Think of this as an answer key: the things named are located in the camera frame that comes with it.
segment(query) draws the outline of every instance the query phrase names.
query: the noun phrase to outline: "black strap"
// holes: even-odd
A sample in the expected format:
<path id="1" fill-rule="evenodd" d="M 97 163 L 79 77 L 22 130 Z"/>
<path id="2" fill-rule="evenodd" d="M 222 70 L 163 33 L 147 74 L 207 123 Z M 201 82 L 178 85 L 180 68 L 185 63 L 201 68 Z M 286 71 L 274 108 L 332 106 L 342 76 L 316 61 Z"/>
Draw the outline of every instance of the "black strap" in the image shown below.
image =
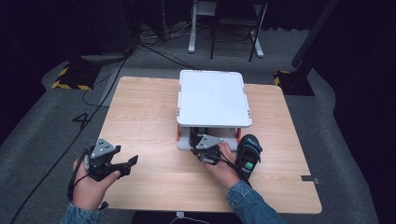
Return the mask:
<path id="1" fill-rule="evenodd" d="M 219 160 L 219 161 L 225 162 L 227 165 L 229 165 L 231 168 L 233 168 L 233 169 L 236 171 L 236 173 L 237 173 L 238 176 L 239 176 L 239 179 L 245 181 L 245 183 L 247 183 L 249 186 L 251 186 L 250 182 L 248 182 L 248 180 L 247 180 L 247 179 L 245 178 L 245 176 L 242 174 L 241 170 L 238 169 L 238 167 L 237 167 L 235 164 L 233 164 L 232 162 L 230 162 L 230 161 L 227 159 L 227 157 L 225 157 L 224 154 L 222 154 L 222 152 L 220 152 L 220 154 L 224 157 L 225 160 L 224 160 L 223 158 L 218 158 L 218 157 L 215 157 L 215 156 L 212 156 L 212 155 L 208 155 L 208 154 L 205 155 L 205 156 L 208 157 L 208 158 L 213 158 L 213 159 L 217 159 L 217 160 Z"/>
<path id="2" fill-rule="evenodd" d="M 79 166 L 81 165 L 81 162 L 84 160 L 84 157 L 85 157 L 85 155 L 87 155 L 87 153 L 88 153 L 88 149 L 84 149 L 84 151 L 82 152 L 81 156 L 78 159 L 78 162 L 75 167 L 75 170 L 73 171 L 72 177 L 70 178 L 69 187 L 67 188 L 67 198 L 69 199 L 69 202 L 73 201 L 73 191 L 74 191 L 76 184 L 78 183 L 78 182 L 76 182 L 76 184 L 75 184 L 76 175 L 77 175 Z"/>

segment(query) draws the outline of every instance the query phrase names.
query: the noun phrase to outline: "cable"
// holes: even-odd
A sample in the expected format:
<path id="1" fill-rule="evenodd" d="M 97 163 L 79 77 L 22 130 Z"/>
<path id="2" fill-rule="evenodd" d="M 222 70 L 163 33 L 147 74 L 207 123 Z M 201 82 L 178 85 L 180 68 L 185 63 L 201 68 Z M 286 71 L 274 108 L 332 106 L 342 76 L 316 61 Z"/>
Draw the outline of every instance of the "cable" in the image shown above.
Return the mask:
<path id="1" fill-rule="evenodd" d="M 251 186 L 251 184 L 248 181 L 248 179 L 241 173 L 241 171 L 238 169 L 238 167 L 235 164 L 233 164 L 231 161 L 229 161 L 227 159 L 227 157 L 225 157 L 222 152 L 220 152 L 220 154 L 225 158 L 225 160 L 223 158 L 219 158 L 217 156 L 212 156 L 212 155 L 209 155 L 207 153 L 203 154 L 203 156 L 205 156 L 205 157 L 207 157 L 209 159 L 215 159 L 215 160 L 219 160 L 219 161 L 222 161 L 222 162 L 226 163 L 227 165 L 229 165 L 231 168 L 233 168 L 236 171 L 236 173 L 238 174 L 238 176 L 239 176 L 239 178 L 241 180 L 245 181 L 245 183 L 247 183 L 249 186 Z"/>
<path id="2" fill-rule="evenodd" d="M 81 57 L 81 59 L 90 65 L 108 65 L 108 64 L 112 64 L 112 63 L 122 62 L 122 60 L 124 60 L 125 57 L 129 57 L 129 54 L 125 54 L 122 57 L 112 58 L 112 59 L 93 60 L 93 59 L 87 59 L 87 58 L 83 58 L 83 57 Z"/>
<path id="3" fill-rule="evenodd" d="M 88 175 L 84 175 L 82 178 L 80 178 L 78 181 L 76 181 L 76 184 L 78 184 L 79 181 L 81 181 L 83 178 L 87 177 Z"/>
<path id="4" fill-rule="evenodd" d="M 92 115 L 90 116 L 89 120 L 92 120 L 93 116 L 95 116 L 95 114 L 99 111 L 99 109 L 102 107 L 102 104 L 105 102 L 106 98 L 108 97 L 108 95 L 110 94 L 111 90 L 114 87 L 114 84 L 117 80 L 117 77 L 120 74 L 120 70 L 123 67 L 123 65 L 125 64 L 126 60 L 128 59 L 128 57 L 125 57 L 124 61 L 122 62 L 119 71 L 116 75 L 116 78 L 113 81 L 113 84 L 110 87 L 110 90 L 108 91 L 107 95 L 105 96 L 105 98 L 103 99 L 102 103 L 99 104 L 99 106 L 97 106 L 97 108 L 93 111 Z M 26 203 L 29 201 L 29 199 L 33 196 L 33 194 L 35 193 L 35 191 L 40 187 L 40 185 L 44 182 L 44 180 L 47 178 L 47 176 L 50 175 L 50 173 L 52 172 L 52 170 L 55 168 L 55 166 L 64 158 L 64 155 L 70 150 L 71 146 L 73 146 L 75 144 L 75 142 L 77 141 L 77 139 L 79 138 L 79 136 L 82 134 L 82 132 L 85 130 L 85 128 L 88 126 L 89 122 L 87 122 L 85 125 L 83 125 L 81 127 L 81 129 L 79 130 L 79 132 L 76 134 L 75 138 L 72 140 L 72 142 L 69 144 L 69 146 L 66 148 L 66 150 L 62 153 L 62 155 L 58 158 L 58 160 L 52 164 L 52 166 L 49 168 L 49 170 L 46 172 L 46 174 L 40 179 L 40 181 L 35 185 L 35 187 L 33 188 L 33 190 L 29 193 L 29 195 L 25 198 L 25 200 L 23 201 L 23 203 L 21 204 L 21 206 L 18 208 L 16 214 L 14 215 L 14 217 L 11 220 L 11 224 L 13 224 L 15 222 L 15 220 L 17 219 L 18 215 L 20 214 L 22 208 L 26 205 Z"/>
<path id="5" fill-rule="evenodd" d="M 106 79 L 108 79 L 109 77 L 111 77 L 111 76 L 114 74 L 114 72 L 116 71 L 116 67 L 117 67 L 119 64 L 120 64 L 120 62 L 118 62 L 118 63 L 116 64 L 116 66 L 114 66 L 113 71 L 111 71 L 111 73 L 110 73 L 109 75 L 107 75 L 107 76 L 104 77 L 102 80 L 100 80 L 100 81 L 98 81 L 97 83 L 95 83 L 93 86 L 95 87 L 95 86 L 99 85 L 100 83 L 102 83 L 103 81 L 105 81 Z M 84 94 L 82 95 L 82 102 L 84 102 L 84 104 L 86 104 L 86 105 L 99 106 L 99 105 L 90 104 L 90 103 L 88 103 L 88 102 L 85 101 L 85 95 L 87 94 L 87 92 L 88 92 L 88 91 L 84 91 Z"/>
<path id="6" fill-rule="evenodd" d="M 69 187 L 67 188 L 67 198 L 69 199 L 70 202 L 73 200 L 73 191 L 74 191 L 74 188 L 75 188 L 76 184 L 86 176 L 86 175 L 84 175 L 82 178 L 80 178 L 75 183 L 76 175 L 78 173 L 79 166 L 81 165 L 81 162 L 84 160 L 84 157 L 85 157 L 85 155 L 87 155 L 87 153 L 88 153 L 88 149 L 85 148 L 84 151 L 82 152 L 81 156 L 79 157 L 77 165 L 76 165 L 76 167 L 75 167 L 75 169 L 73 171 L 72 177 L 70 178 Z"/>
<path id="7" fill-rule="evenodd" d="M 191 221 L 196 221 L 196 222 L 202 222 L 202 223 L 205 223 L 205 224 L 209 224 L 208 222 L 205 222 L 205 221 L 202 221 L 202 220 L 198 220 L 198 219 L 194 219 L 194 218 L 190 218 L 190 217 L 176 217 L 176 218 L 173 219 L 172 222 L 169 223 L 169 224 L 172 224 L 172 223 L 174 223 L 176 220 L 178 220 L 178 219 L 183 219 L 183 218 L 188 219 L 188 220 L 191 220 Z"/>
<path id="8" fill-rule="evenodd" d="M 192 24 L 192 22 L 187 23 L 186 25 L 184 25 L 183 27 L 181 27 L 178 31 L 174 31 L 174 28 L 171 27 L 171 31 L 166 33 L 165 36 L 168 36 L 167 39 L 165 39 L 164 41 L 161 41 L 161 39 L 157 36 L 157 35 L 152 35 L 152 34 L 148 34 L 147 36 L 140 36 L 140 42 L 144 43 L 145 45 L 148 46 L 160 46 L 170 40 L 175 40 L 175 39 L 179 39 L 181 38 L 183 35 L 190 35 L 190 33 L 186 33 L 186 28 L 189 27 Z M 151 39 L 151 38 L 156 38 L 154 43 L 148 43 L 148 42 L 143 42 L 143 39 Z"/>
<path id="9" fill-rule="evenodd" d="M 200 69 L 197 69 L 197 68 L 195 68 L 195 67 L 193 67 L 193 66 L 191 66 L 191 65 L 189 65 L 189 64 L 186 64 L 186 63 L 178 63 L 178 62 L 176 62 L 176 61 L 174 61 L 174 60 L 172 60 L 172 59 L 166 57 L 164 54 L 167 54 L 167 53 L 159 52 L 158 50 L 155 50 L 155 49 L 152 49 L 152 48 L 150 48 L 150 47 L 147 47 L 147 46 L 145 46 L 144 44 L 141 44 L 141 43 L 139 43 L 139 45 L 140 45 L 141 47 L 145 48 L 145 49 L 149 49 L 149 50 L 151 50 L 152 52 L 157 53 L 157 54 L 163 56 L 165 59 L 167 59 L 167 60 L 169 60 L 169 61 L 171 61 L 171 62 L 173 62 L 173 63 L 179 64 L 179 65 L 181 65 L 181 66 L 189 67 L 189 68 L 191 68 L 192 70 L 200 70 Z"/>

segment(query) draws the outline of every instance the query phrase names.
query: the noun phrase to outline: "hand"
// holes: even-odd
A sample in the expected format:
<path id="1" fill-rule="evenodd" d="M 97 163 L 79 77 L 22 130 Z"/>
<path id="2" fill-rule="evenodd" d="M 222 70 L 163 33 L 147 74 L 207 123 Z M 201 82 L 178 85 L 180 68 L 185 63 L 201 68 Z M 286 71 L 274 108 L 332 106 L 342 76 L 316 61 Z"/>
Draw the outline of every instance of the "hand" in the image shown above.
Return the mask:
<path id="1" fill-rule="evenodd" d="M 235 157 L 233 156 L 233 153 L 231 152 L 230 147 L 227 143 L 220 143 L 219 151 L 222 153 L 221 157 L 223 159 L 225 159 L 225 156 L 230 162 L 235 164 Z M 223 161 L 219 161 L 216 165 L 211 165 L 206 162 L 203 162 L 203 164 L 206 170 L 208 170 L 216 178 L 216 180 L 226 189 L 230 189 L 234 184 L 239 181 L 239 177 L 236 171 Z"/>
<path id="2" fill-rule="evenodd" d="M 73 164 L 73 170 L 76 169 L 78 161 Z M 78 167 L 76 181 L 87 174 L 84 162 Z M 90 176 L 85 176 L 79 181 L 73 191 L 73 205 L 85 210 L 97 210 L 105 197 L 106 190 L 119 178 L 120 171 L 115 171 L 108 175 L 100 182 L 92 179 Z"/>

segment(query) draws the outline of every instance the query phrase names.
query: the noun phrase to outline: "denim sleeve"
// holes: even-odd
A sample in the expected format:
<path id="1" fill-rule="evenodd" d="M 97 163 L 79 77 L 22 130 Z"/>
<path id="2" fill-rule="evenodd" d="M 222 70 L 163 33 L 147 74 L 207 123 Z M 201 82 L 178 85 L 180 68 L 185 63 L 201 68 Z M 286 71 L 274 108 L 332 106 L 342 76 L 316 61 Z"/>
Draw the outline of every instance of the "denim sleeve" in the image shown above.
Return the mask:
<path id="1" fill-rule="evenodd" d="M 106 203 L 100 210 L 90 211 L 75 207 L 70 203 L 67 206 L 67 210 L 64 214 L 64 218 L 62 218 L 61 224 L 100 224 L 103 221 L 107 208 L 108 204 Z"/>
<path id="2" fill-rule="evenodd" d="M 242 180 L 230 188 L 227 201 L 244 224 L 287 223 L 256 190 Z"/>

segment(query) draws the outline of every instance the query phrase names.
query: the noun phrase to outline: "white lid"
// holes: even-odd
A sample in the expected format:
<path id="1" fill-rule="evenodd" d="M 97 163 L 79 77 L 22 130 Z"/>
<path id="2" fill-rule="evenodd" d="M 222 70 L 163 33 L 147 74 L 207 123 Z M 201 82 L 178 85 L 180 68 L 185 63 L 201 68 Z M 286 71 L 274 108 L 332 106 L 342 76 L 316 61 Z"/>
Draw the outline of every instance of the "white lid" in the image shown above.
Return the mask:
<path id="1" fill-rule="evenodd" d="M 182 70 L 177 123 L 182 127 L 246 128 L 251 125 L 242 75 Z"/>

